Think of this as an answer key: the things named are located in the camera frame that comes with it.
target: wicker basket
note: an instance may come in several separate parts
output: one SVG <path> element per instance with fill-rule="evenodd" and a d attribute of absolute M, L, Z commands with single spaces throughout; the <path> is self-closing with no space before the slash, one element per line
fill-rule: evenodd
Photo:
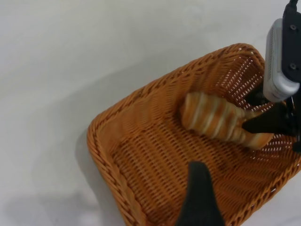
<path fill-rule="evenodd" d="M 210 140 L 185 130 L 178 107 L 202 90 L 255 111 L 244 96 L 262 80 L 264 60 L 236 44 L 194 60 L 135 91 L 91 123 L 87 144 L 128 226 L 172 226 L 186 194 L 188 163 L 210 169 L 226 225 L 237 226 L 299 170 L 292 137 L 275 135 L 263 149 Z"/>

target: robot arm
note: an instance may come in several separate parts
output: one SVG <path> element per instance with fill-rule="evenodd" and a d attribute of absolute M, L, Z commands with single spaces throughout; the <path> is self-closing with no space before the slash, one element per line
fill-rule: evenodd
<path fill-rule="evenodd" d="M 296 136 L 293 150 L 301 153 L 301 14 L 297 0 L 290 0 L 283 18 L 272 25 L 266 46 L 263 83 L 246 96 L 251 105 L 275 102 L 262 115 L 246 121 L 251 133 Z"/>
<path fill-rule="evenodd" d="M 186 198 L 175 226 L 225 226 L 204 163 L 189 164 Z"/>

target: woven basket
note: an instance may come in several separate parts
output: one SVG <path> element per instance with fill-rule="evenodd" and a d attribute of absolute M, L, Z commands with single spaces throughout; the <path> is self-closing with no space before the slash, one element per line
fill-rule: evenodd
<path fill-rule="evenodd" d="M 204 162 L 226 225 L 237 226 L 300 170 L 294 138 L 275 135 L 263 149 L 210 140 L 185 130 L 179 105 L 202 90 L 244 109 L 262 80 L 264 60 L 236 44 L 176 69 L 135 91 L 91 123 L 87 144 L 127 226 L 173 226 L 186 194 L 188 163 Z"/>

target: white table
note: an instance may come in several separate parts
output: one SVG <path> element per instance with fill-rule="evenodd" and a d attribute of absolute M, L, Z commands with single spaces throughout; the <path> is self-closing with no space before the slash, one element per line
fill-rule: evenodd
<path fill-rule="evenodd" d="M 0 225 L 123 226 L 86 148 L 90 121 L 233 43 L 263 55 L 288 0 L 2 0 Z M 301 224 L 301 174 L 244 226 Z"/>

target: basket bottom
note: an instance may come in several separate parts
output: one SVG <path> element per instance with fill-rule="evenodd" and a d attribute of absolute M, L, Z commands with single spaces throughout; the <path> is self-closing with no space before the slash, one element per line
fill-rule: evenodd
<path fill-rule="evenodd" d="M 207 165 L 219 209 L 224 219 L 230 219 L 291 165 L 292 160 L 279 155 L 290 147 L 289 139 L 275 136 L 263 149 L 253 151 L 187 131 L 179 117 L 170 117 L 124 137 L 111 155 L 147 221 L 161 225 L 178 216 L 189 162 Z"/>

